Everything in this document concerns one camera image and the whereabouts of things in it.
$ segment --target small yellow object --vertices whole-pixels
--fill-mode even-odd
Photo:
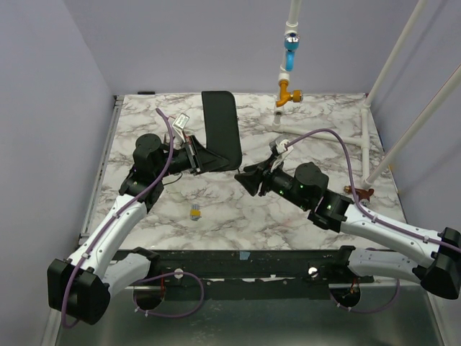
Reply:
[[[198,204],[193,204],[192,208],[190,210],[190,218],[193,221],[197,221],[199,218],[201,218],[201,212],[200,212],[200,206]]]

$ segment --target orange valve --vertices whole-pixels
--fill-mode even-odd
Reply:
[[[280,100],[276,102],[277,107],[283,106],[288,101],[301,102],[303,100],[302,91],[295,90],[293,91],[292,94],[290,94],[290,92],[287,91],[288,81],[286,79],[281,80],[279,85],[280,85],[280,95],[279,95]]]

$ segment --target gray floor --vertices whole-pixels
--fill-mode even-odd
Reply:
[[[361,309],[384,304],[394,287],[363,288]],[[145,318],[134,312],[132,292],[111,302],[94,326],[61,331],[58,344],[92,345],[443,345],[427,294],[403,286],[396,304],[379,314],[359,315],[331,301],[208,301],[195,315],[180,320]],[[194,302],[168,302],[163,312],[190,309]]]

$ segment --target white pipe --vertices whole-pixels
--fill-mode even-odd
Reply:
[[[281,133],[293,133],[295,135],[304,135],[308,130],[303,130],[302,128],[296,128],[294,126],[286,126],[281,124],[272,123],[272,130]],[[338,141],[335,136],[330,133],[315,133],[311,137],[326,139],[327,141]],[[354,144],[355,146],[362,146],[361,138],[352,138],[352,137],[341,137],[344,140],[344,143]]]
[[[445,84],[440,88],[439,92],[432,98],[429,104],[423,109],[423,111],[418,115],[418,117],[413,121],[413,124],[408,128],[408,130],[403,134],[402,137],[397,141],[396,144],[389,150],[389,152],[384,156],[384,159],[380,164],[375,168],[373,173],[364,181],[365,188],[368,188],[372,183],[378,178],[381,173],[389,166],[391,162],[394,161],[395,156],[400,152],[400,150],[413,138],[413,136],[418,132],[418,130],[426,123],[426,121],[435,113],[435,111],[440,107],[440,105],[447,99],[449,95],[456,89],[456,87],[461,82],[461,64],[453,72],[453,74],[448,78]]]
[[[377,90],[380,88],[382,82],[384,81],[384,78],[389,72],[390,66],[394,62],[395,58],[398,55],[398,52],[401,50],[403,47],[403,44],[406,40],[406,38],[410,35],[411,29],[413,29],[413,26],[416,23],[416,20],[419,18],[419,15],[422,13],[424,7],[426,6],[427,0],[419,0],[415,9],[413,10],[413,13],[411,14],[410,18],[408,19],[405,27],[402,30],[402,33],[400,34],[400,37],[398,38],[397,42],[394,45],[394,48],[392,49],[392,52],[390,52],[389,58],[387,59],[386,63],[384,64],[380,75],[376,79],[375,85],[373,85],[372,91],[368,94],[367,99],[364,102],[364,105],[369,107],[372,104],[372,100],[375,98]]]
[[[362,108],[362,179],[370,175],[370,134],[368,132],[368,117],[370,109]]]
[[[290,14],[288,14],[287,25],[297,26],[297,18],[300,16],[302,2],[303,0],[291,0]]]

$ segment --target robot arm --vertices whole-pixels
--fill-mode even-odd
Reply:
[[[308,219],[322,229],[360,236],[393,250],[352,251],[347,266],[358,276],[401,278],[419,283],[442,298],[456,299],[459,296],[459,252],[429,241],[443,242],[460,249],[461,234],[458,231],[446,228],[437,233],[366,210],[371,214],[370,218],[358,209],[353,200],[328,190],[328,176],[314,163],[301,164],[293,177],[284,172],[282,160],[289,151],[281,143],[282,139],[271,143],[272,155],[266,161],[245,167],[243,173],[235,176],[251,195],[264,196],[270,191],[275,192],[300,209],[310,210]]]
[[[194,136],[183,138],[185,142],[181,149],[174,150],[166,175],[184,170],[202,174],[236,169],[226,158],[204,148]],[[134,249],[112,266],[109,264],[127,235],[146,217],[163,192],[161,181],[150,190],[147,188],[166,166],[167,156],[168,146],[162,144],[158,136],[146,134],[137,139],[134,165],[106,218],[73,254],[65,260],[55,259],[49,266],[48,302],[51,308],[62,309],[68,282],[77,270],[67,295],[66,312],[94,324],[102,317],[111,297],[131,283],[158,272],[158,255],[142,248]]]

